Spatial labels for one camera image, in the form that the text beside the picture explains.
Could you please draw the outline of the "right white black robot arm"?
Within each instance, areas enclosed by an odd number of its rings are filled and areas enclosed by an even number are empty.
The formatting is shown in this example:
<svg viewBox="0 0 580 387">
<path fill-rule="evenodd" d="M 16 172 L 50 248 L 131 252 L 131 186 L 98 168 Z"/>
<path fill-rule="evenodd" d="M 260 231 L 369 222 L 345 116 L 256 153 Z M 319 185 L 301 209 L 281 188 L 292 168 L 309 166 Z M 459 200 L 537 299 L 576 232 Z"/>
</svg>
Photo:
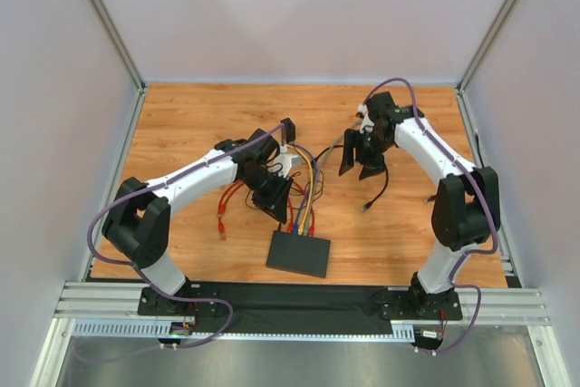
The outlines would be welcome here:
<svg viewBox="0 0 580 387">
<path fill-rule="evenodd" d="M 436 185 L 431 213 L 435 242 L 426 263 L 414 273 L 408 301 L 419 313 L 447 303 L 453 280 L 481 244 L 500 228 L 498 174 L 460 156 L 416 107 L 397 105 L 389 92 L 369 97 L 357 109 L 361 123 L 343 135 L 339 172 L 360 164 L 360 179 L 387 169 L 385 152 L 405 150 Z"/>
</svg>

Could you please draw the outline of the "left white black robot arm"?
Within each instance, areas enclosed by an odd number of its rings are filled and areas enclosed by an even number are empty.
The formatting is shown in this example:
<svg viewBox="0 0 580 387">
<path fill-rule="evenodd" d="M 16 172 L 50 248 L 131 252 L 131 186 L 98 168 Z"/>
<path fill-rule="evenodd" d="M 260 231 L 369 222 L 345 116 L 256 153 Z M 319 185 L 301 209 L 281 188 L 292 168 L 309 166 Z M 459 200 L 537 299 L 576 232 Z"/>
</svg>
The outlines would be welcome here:
<svg viewBox="0 0 580 387">
<path fill-rule="evenodd" d="M 262 130 L 247 140 L 223 140 L 169 175 L 145 182 L 123 181 L 101 233 L 158 294 L 181 298 L 188 279 L 169 255 L 174 216 L 209 192 L 240 181 L 253 192 L 256 208 L 284 224 L 293 184 L 290 171 L 299 163 L 298 155 Z"/>
</svg>

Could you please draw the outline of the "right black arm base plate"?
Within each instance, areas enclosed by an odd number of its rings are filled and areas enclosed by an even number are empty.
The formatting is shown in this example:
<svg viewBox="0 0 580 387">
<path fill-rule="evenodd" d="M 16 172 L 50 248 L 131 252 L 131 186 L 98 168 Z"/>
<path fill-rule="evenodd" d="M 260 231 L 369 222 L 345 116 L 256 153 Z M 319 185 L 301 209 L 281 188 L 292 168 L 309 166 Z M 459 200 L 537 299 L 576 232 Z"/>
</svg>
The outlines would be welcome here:
<svg viewBox="0 0 580 387">
<path fill-rule="evenodd" d="M 385 287 L 371 296 L 387 320 L 459 321 L 463 318 L 458 293 L 449 289 L 427 294 L 422 287 Z"/>
</svg>

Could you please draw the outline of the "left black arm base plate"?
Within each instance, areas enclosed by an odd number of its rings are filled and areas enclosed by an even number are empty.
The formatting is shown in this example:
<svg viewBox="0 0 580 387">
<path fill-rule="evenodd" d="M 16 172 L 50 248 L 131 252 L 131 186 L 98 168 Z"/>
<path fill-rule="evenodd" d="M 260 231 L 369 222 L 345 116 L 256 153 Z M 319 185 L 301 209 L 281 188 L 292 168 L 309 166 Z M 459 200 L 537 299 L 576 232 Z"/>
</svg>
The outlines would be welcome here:
<svg viewBox="0 0 580 387">
<path fill-rule="evenodd" d="M 179 290 L 176 297 L 194 299 L 218 299 L 219 289 L 216 285 L 189 284 L 185 290 Z M 218 317 L 228 314 L 228 309 L 216 302 L 182 302 L 158 294 L 150 286 L 142 289 L 137 313 L 143 316 L 186 316 Z"/>
</svg>

